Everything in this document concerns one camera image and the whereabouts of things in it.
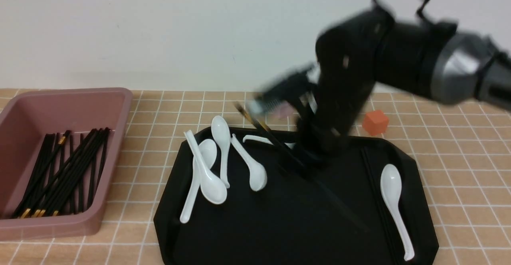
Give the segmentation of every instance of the black chopstick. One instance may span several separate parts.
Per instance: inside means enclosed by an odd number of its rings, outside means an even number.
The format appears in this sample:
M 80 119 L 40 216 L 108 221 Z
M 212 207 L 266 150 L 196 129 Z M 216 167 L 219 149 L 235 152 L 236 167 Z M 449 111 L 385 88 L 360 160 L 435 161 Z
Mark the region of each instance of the black chopstick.
M 45 158 L 45 148 L 46 148 L 46 144 L 48 143 L 48 134 L 46 134 L 46 136 L 44 136 L 44 139 L 42 140 L 42 143 L 41 143 L 41 147 L 40 147 L 40 150 L 39 150 L 39 154 L 37 155 L 37 159 L 36 159 L 36 162 L 34 164 L 34 167 L 32 169 L 32 173 L 30 175 L 30 179 L 29 179 L 29 183 L 27 185 L 27 189 L 25 190 L 25 193 L 23 194 L 23 198 L 22 200 L 25 200 L 27 199 L 27 196 L 28 196 L 28 188 L 30 188 L 33 183 L 34 183 L 34 180 L 37 176 L 37 174 L 39 173 L 39 168 L 41 166 L 41 163 L 44 162 L 44 158 Z
M 45 202 L 44 211 L 41 211 L 40 216 L 45 216 L 45 214 L 46 215 L 50 214 L 51 212 L 53 212 L 53 209 L 60 203 L 62 203 L 62 206 L 60 206 L 59 209 L 62 209 L 62 207 L 66 204 L 66 201 L 68 200 L 68 198 L 69 198 L 69 201 L 72 203 L 72 205 L 75 205 L 74 197 L 75 197 L 76 183 L 72 185 L 71 190 L 69 191 L 69 194 L 62 194 L 62 192 L 65 191 L 66 187 L 70 186 L 69 178 L 70 178 L 70 176 L 74 176 L 75 173 L 77 172 L 77 165 L 80 164 L 80 160 L 82 159 L 83 155 L 87 154 L 89 152 L 90 147 L 86 147 L 88 145 L 87 142 L 89 140 L 94 140 L 95 138 L 97 138 L 97 136 L 99 136 L 99 134 L 100 134 L 100 132 L 91 136 L 91 138 L 89 138 L 89 139 L 86 138 L 86 140 L 83 143 L 80 143 L 80 145 L 78 147 L 82 147 L 84 149 L 84 150 L 82 150 L 83 153 L 80 154 L 80 156 L 78 156 L 75 160 L 73 160 L 72 163 L 69 164 L 69 169 L 60 178 L 59 183 L 57 183 L 55 185 L 55 190 L 51 193 L 51 197 L 49 197 L 47 202 Z M 76 210 L 76 208 L 73 207 L 72 214 L 76 213 L 75 210 Z
M 80 133 L 80 143 L 83 142 L 83 134 Z M 83 177 L 78 182 L 78 213 L 83 212 Z
M 42 167 L 43 169 L 44 169 L 44 168 L 47 168 L 47 167 L 50 165 L 50 163 L 51 163 L 51 159 L 55 158 L 55 156 L 56 156 L 56 155 L 57 155 L 57 153 L 58 153 L 58 150 L 60 149 L 60 147 L 61 147 L 61 146 L 63 146 L 63 145 L 65 144 L 65 141 L 66 141 L 66 139 L 67 139 L 67 137 L 69 136 L 69 134 L 70 134 L 70 133 L 71 133 L 71 131 L 66 131 L 66 132 L 64 133 L 64 136 L 63 136 L 63 137 L 60 139 L 60 141 L 59 141 L 59 148 L 58 148 L 57 150 L 54 150 L 54 151 L 51 153 L 50 158 L 49 158 L 49 159 L 47 159 L 47 161 L 46 161 L 46 162 L 44 162 L 44 165 L 43 165 L 43 167 Z M 29 186 L 29 188 L 27 188 L 27 192 L 28 192 L 28 194 L 27 194 L 26 198 L 23 198 L 23 199 L 22 199 L 22 201 L 20 202 L 20 204 L 18 205 L 18 207 L 16 207 L 16 209 L 15 209 L 15 211 L 14 211 L 14 216 L 18 216 L 18 214 L 20 214 L 20 213 L 21 213 L 21 211 L 22 211 L 22 209 L 23 209 L 23 207 L 24 207 L 24 204 L 25 204 L 25 202 L 27 201 L 28 197 L 29 197 L 29 196 L 30 196 L 30 195 L 34 192 L 35 185 L 37 185 L 37 183 L 38 183 L 38 182 L 40 182 L 40 180 L 43 178 L 43 176 L 44 176 L 44 174 L 43 174 L 43 173 L 44 173 L 44 171 L 41 171 L 41 172 L 39 172 L 39 173 L 35 176 L 33 184 L 31 184 L 31 186 Z M 33 201 L 33 202 L 31 202 L 31 204 L 35 204 L 35 203 L 37 203 L 38 201 L 39 201 L 39 200 Z M 24 213 L 22 214 L 21 218 L 25 218 L 28 214 L 30 214 L 31 210 L 32 210 L 32 208 L 29 206 L 29 207 L 28 207 L 28 208 L 24 211 Z
M 59 145 L 60 140 L 60 134 L 57 132 L 55 136 L 55 145 L 53 146 L 53 150 L 56 150 Z M 55 173 L 55 163 L 57 162 L 57 158 L 51 160 L 50 165 L 50 171 L 48 172 L 48 180 L 50 180 L 53 177 L 53 174 Z
M 95 132 L 96 132 L 96 130 L 91 130 L 91 132 L 89 132 L 89 134 L 87 135 L 87 137 L 85 139 L 87 139 L 87 138 L 90 139 L 95 134 Z M 70 133 L 71 133 L 71 131 L 66 131 L 64 133 L 64 136 L 60 138 L 60 140 L 62 141 L 60 146 L 62 146 L 65 143 L 65 139 L 67 139 L 67 137 L 69 136 Z M 61 176 L 69 170 L 69 164 L 72 161 L 74 161 L 77 158 L 77 156 L 79 156 L 79 152 L 81 152 L 83 150 L 83 148 L 84 147 L 82 147 L 82 146 L 78 146 L 78 148 L 73 152 L 73 155 L 69 156 L 69 158 L 67 158 L 66 162 L 64 162 L 64 165 L 62 165 L 62 170 L 59 170 L 59 172 L 57 172 L 56 174 L 53 175 L 53 178 L 51 178 L 51 180 L 49 180 L 47 185 L 44 187 L 42 194 L 47 194 L 53 188 L 53 185 L 55 184 L 56 180 L 60 181 L 62 179 Z M 23 213 L 23 215 L 25 216 L 26 214 L 29 214 L 31 209 L 33 208 L 33 205 L 35 205 L 37 202 L 39 202 L 41 200 L 41 198 L 42 198 L 42 196 L 38 196 L 37 200 L 30 203 L 27 210 Z
M 106 152 L 108 149 L 108 137 L 110 136 L 110 129 L 108 127 L 105 128 L 106 136 L 105 141 L 103 143 L 103 150 L 101 153 L 99 172 L 97 173 L 97 183 L 94 187 L 94 177 L 95 177 L 95 166 L 96 166 L 96 155 L 93 157 L 93 167 L 91 169 L 91 180 L 89 185 L 89 196 L 87 200 L 87 209 L 91 208 L 91 205 L 94 200 L 95 192 L 97 191 L 97 187 L 99 186 L 99 182 L 101 181 L 101 175 L 103 174 L 103 169 L 105 168 L 106 162 Z
M 62 176 L 59 183 L 56 185 L 56 190 L 52 193 L 51 198 L 49 198 L 48 202 L 45 203 L 44 208 L 45 211 L 42 212 L 42 214 L 52 213 L 56 207 L 60 211 L 62 207 L 65 205 L 66 200 L 71 197 L 73 198 L 75 196 L 75 188 L 77 185 L 77 182 L 73 182 L 73 176 L 76 176 L 77 172 L 80 170 L 80 166 L 83 163 L 84 156 L 87 156 L 91 150 L 91 143 L 94 142 L 99 136 L 101 135 L 101 131 L 97 132 L 92 138 L 87 139 L 85 138 L 84 142 L 81 143 L 79 146 L 86 146 L 85 149 L 82 151 L 83 153 L 80 154 L 80 156 L 73 161 L 73 163 L 70 165 L 70 169 L 66 172 L 65 176 Z M 69 194 L 62 194 L 62 192 L 66 191 L 66 188 L 71 186 Z
M 106 149 L 108 146 L 108 136 L 110 135 L 110 129 L 108 127 L 105 128 L 107 131 L 106 137 L 105 137 L 105 143 L 103 143 L 103 152 L 101 153 L 101 161 L 99 165 L 99 172 L 97 173 L 97 184 L 96 188 L 99 186 L 99 181 L 101 179 L 101 175 L 103 174 L 103 169 L 105 167 L 106 162 Z
M 94 189 L 95 166 L 96 166 L 96 162 L 97 162 L 96 156 L 97 156 L 97 154 L 94 154 L 93 160 L 91 161 L 91 177 L 89 178 L 89 194 L 87 196 L 87 209 L 91 208 L 91 205 L 93 204 L 93 198 L 94 198 L 94 192 L 95 192 L 95 189 Z
M 68 196 L 73 189 L 76 187 L 77 183 L 80 182 L 84 176 L 84 173 L 87 171 L 89 164 L 97 151 L 99 150 L 101 144 L 104 142 L 104 137 L 106 136 L 105 132 L 109 130 L 100 130 L 100 133 L 97 134 L 95 139 L 91 140 L 89 146 L 87 147 L 87 151 L 82 155 L 82 159 L 80 162 L 76 163 L 76 167 L 73 170 L 72 174 L 68 174 L 66 176 L 66 180 L 64 180 L 64 184 L 60 187 L 60 192 L 55 194 L 55 198 L 53 203 L 48 206 L 48 211 L 46 214 L 52 214 L 53 216 L 57 215 L 60 209 L 65 204 L 65 198 Z
M 41 194 L 42 189 L 44 188 L 44 183 L 46 181 L 46 169 L 51 167 L 51 164 L 53 163 L 53 160 L 55 159 L 54 157 L 52 157 L 50 155 L 54 151 L 53 140 L 55 139 L 55 134 L 47 134 L 46 136 L 48 138 L 48 142 L 47 142 L 46 148 L 44 149 L 43 161 L 50 162 L 50 164 L 46 168 L 40 167 L 38 169 L 40 174 L 42 174 L 42 178 L 37 183 L 36 188 L 35 188 L 34 192 L 32 193 L 32 196 L 34 199 L 37 198 L 37 196 L 39 194 Z
M 69 139 L 69 156 L 73 154 L 73 136 Z M 75 192 L 71 193 L 71 196 L 69 197 L 69 213 L 70 214 L 76 214 L 76 205 L 75 205 Z

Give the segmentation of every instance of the white wall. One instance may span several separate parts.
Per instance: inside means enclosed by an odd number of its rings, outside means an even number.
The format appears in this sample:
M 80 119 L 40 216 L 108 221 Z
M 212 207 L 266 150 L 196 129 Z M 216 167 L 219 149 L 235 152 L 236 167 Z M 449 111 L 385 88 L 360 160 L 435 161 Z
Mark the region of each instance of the white wall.
M 387 0 L 410 18 L 418 0 Z M 432 0 L 511 47 L 511 0 Z M 0 87 L 252 90 L 369 0 L 0 0 Z

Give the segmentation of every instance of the chopsticks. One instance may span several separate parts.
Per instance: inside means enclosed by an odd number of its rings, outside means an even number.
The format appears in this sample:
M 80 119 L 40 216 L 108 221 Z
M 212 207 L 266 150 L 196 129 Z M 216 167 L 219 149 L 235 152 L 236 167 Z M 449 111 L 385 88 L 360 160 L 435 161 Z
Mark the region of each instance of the chopsticks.
M 64 133 L 64 136 L 62 136 L 62 138 L 60 139 L 59 141 L 59 148 L 57 150 L 54 150 L 51 154 L 50 154 L 50 158 L 49 159 L 46 159 L 44 162 L 43 162 L 43 166 L 42 168 L 47 168 L 50 163 L 51 163 L 51 160 L 53 158 L 55 158 L 55 156 L 57 155 L 58 153 L 58 150 L 60 149 L 60 147 L 62 147 L 64 144 L 65 144 L 65 141 L 67 139 L 67 137 L 69 136 L 69 134 L 71 133 L 71 131 L 66 131 Z M 20 202 L 20 204 L 18 205 L 18 207 L 15 209 L 14 211 L 14 216 L 18 216 L 22 209 L 23 209 L 23 205 L 27 202 L 27 199 L 28 198 L 34 198 L 34 199 L 38 199 L 38 198 L 35 198 L 35 196 L 33 196 L 32 194 L 34 193 L 35 191 L 35 188 L 37 187 L 38 183 L 41 181 L 41 179 L 44 177 L 44 170 L 40 170 L 39 172 L 36 173 L 35 175 L 35 178 L 34 178 L 34 182 L 27 187 L 25 193 L 26 193 L 26 196 L 25 198 L 22 199 L 22 201 Z M 23 213 L 23 215 L 21 216 L 21 218 L 25 218 L 28 214 L 30 214 L 30 211 L 31 211 L 31 207 L 29 206 Z
M 91 207 L 105 165 L 108 127 L 92 129 L 86 136 L 80 134 L 80 144 L 73 148 L 71 131 L 63 134 L 46 134 L 40 146 L 36 162 L 24 196 L 15 209 L 13 218 L 38 218 L 62 214 L 69 204 L 67 214 L 80 214 Z M 69 140 L 69 156 L 65 147 Z M 97 156 L 101 152 L 99 170 Z M 86 173 L 90 170 L 90 179 Z M 89 183 L 85 202 L 84 183 Z M 78 201 L 75 191 L 78 190 Z

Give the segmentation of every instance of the beige grid tablecloth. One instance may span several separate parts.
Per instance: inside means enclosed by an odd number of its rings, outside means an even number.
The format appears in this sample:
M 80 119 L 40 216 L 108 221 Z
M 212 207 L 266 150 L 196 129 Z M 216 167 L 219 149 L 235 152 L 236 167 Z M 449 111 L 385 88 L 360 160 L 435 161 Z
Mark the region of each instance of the beige grid tablecloth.
M 0 109 L 28 90 L 0 90 Z M 0 264 L 161 264 L 153 214 L 183 132 L 223 115 L 251 127 L 232 101 L 245 92 L 133 91 L 135 99 L 100 232 L 94 236 L 0 243 Z M 405 94 L 373 94 L 390 125 L 381 137 L 418 162 L 440 250 L 436 265 L 511 264 L 511 118 L 487 105 L 441 107 Z M 291 118 L 267 120 L 293 130 Z M 360 125 L 353 135 L 365 135 Z

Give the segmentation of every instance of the red block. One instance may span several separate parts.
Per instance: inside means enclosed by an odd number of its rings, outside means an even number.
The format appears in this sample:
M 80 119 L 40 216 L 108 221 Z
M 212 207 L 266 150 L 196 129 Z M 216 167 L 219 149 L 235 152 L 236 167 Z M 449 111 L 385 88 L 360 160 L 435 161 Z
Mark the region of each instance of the red block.
M 381 110 L 368 112 L 365 114 L 362 127 L 371 136 L 384 133 L 388 127 L 388 116 L 386 116 Z

